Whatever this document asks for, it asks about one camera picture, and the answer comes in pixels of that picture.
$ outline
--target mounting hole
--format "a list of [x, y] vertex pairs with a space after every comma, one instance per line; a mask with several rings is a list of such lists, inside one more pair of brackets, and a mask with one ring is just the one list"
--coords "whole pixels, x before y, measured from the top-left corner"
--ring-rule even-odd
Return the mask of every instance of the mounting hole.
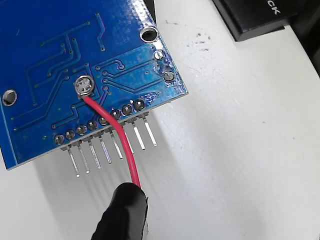
[[153, 26], [148, 26], [141, 30], [140, 38], [146, 43], [153, 43], [159, 36], [158, 30]]
[[15, 90], [9, 89], [4, 92], [2, 102], [5, 106], [10, 107], [17, 101], [17, 93]]

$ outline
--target red wire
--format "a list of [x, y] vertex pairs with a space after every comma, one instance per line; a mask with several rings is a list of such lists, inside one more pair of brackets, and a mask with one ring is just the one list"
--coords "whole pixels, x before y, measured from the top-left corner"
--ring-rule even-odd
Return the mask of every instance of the red wire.
[[128, 162], [132, 182], [141, 188], [136, 161], [135, 161], [134, 155], [131, 152], [130, 145], [123, 127], [118, 123], [117, 120], [115, 120], [109, 113], [106, 112], [106, 110], [104, 110], [98, 103], [96, 103], [90, 97], [85, 96], [83, 100], [86, 104], [92, 107], [98, 114], [100, 114], [101, 117], [103, 117], [107, 122], [109, 122], [118, 133], [125, 156], [126, 156], [126, 160]]

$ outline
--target black electrical tape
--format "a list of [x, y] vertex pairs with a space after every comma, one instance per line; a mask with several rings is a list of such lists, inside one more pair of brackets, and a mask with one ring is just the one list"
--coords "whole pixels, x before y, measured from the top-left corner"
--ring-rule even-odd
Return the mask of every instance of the black electrical tape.
[[130, 182], [121, 184], [114, 191], [91, 240], [141, 240], [147, 211], [144, 191]]

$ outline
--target printed circuit board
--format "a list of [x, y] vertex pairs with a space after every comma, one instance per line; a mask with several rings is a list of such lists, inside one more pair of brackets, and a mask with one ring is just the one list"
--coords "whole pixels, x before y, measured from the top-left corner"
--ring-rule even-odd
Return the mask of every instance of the printed circuit board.
[[119, 122], [141, 118], [147, 128], [149, 110], [188, 93], [142, 0], [2, 0], [0, 33], [7, 169], [54, 149], [81, 151], [92, 136], [105, 148], [112, 128], [76, 94], [79, 78], [94, 82], [91, 97]]

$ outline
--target white surface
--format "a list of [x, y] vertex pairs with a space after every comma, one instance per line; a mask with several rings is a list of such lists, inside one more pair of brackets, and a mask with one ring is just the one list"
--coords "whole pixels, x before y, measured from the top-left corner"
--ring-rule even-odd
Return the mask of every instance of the white surface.
[[[190, 94], [152, 111], [157, 147], [142, 121], [146, 151], [126, 127], [149, 196], [149, 239], [314, 240], [320, 80], [291, 28], [235, 43], [211, 0], [155, 3]], [[115, 187], [130, 180], [104, 139], [113, 164], [95, 139], [102, 169], [90, 159], [90, 174], [73, 149], [80, 179], [62, 151], [9, 172], [1, 164], [0, 239], [90, 239]]]

